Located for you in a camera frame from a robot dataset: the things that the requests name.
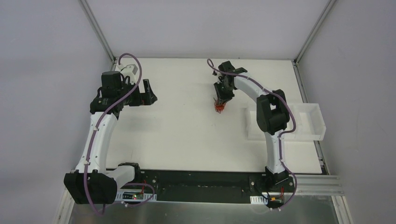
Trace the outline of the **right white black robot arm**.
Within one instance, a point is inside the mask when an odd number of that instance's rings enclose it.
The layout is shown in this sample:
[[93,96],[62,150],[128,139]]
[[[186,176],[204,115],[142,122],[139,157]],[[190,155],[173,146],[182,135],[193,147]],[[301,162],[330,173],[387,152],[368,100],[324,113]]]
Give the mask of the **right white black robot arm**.
[[243,68],[235,68],[230,61],[221,63],[213,69],[218,80],[214,83],[216,99],[215,110],[220,113],[234,97],[234,90],[240,90],[256,104],[256,123],[264,133],[267,149],[267,165],[265,167],[265,186],[271,191],[279,190],[291,172],[284,161],[284,138],[288,132],[287,124],[294,122],[294,116],[286,102],[282,90],[269,90],[254,80]]

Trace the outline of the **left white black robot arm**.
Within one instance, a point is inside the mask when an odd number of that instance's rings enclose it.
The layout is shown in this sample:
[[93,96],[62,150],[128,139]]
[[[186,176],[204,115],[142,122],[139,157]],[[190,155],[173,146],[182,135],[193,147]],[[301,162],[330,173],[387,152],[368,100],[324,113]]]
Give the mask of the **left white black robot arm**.
[[111,204],[118,190],[142,184],[137,163],[124,162],[107,171],[110,140],[120,113],[125,106],[152,105],[157,101],[149,79],[141,80],[144,92],[131,76],[119,71],[101,75],[101,86],[90,103],[90,129],[82,156],[74,171],[66,173],[64,184],[76,204]]

